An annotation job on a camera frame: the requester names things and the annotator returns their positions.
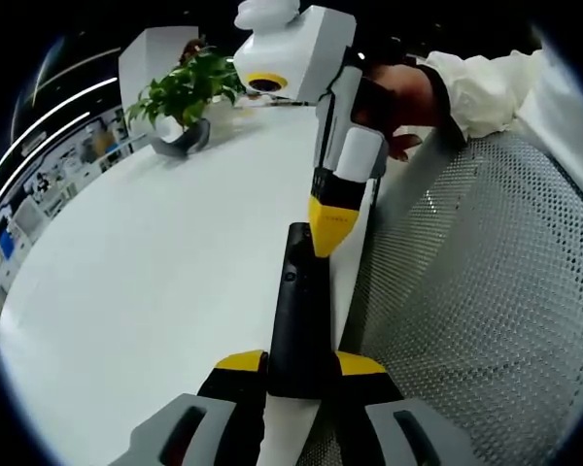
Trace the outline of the person's right hand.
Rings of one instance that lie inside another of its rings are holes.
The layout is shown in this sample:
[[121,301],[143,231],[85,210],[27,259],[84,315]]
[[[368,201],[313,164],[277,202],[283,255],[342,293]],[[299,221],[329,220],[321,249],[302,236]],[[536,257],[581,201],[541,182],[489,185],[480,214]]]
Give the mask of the person's right hand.
[[364,79],[380,91],[358,97],[352,121],[382,133],[391,158],[407,160],[406,152],[422,143],[422,139],[412,133],[399,134],[397,130],[403,126],[437,127],[445,120],[429,74],[420,67],[405,64],[379,65]]

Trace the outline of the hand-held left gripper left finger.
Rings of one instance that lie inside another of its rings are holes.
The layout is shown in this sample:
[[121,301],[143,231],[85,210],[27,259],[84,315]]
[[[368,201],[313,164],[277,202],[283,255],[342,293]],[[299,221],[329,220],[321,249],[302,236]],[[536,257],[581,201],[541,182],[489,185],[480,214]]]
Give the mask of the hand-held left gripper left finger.
[[195,394],[136,426],[115,465],[255,465],[264,438],[268,354],[232,354]]

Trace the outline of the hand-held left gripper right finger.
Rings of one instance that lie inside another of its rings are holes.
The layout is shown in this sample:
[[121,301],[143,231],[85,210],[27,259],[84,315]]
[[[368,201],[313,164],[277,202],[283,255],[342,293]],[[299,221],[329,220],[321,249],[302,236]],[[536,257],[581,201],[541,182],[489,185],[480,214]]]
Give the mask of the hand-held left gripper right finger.
[[298,350],[317,385],[345,465],[475,465],[469,435],[425,401],[406,398],[386,368],[358,354]]

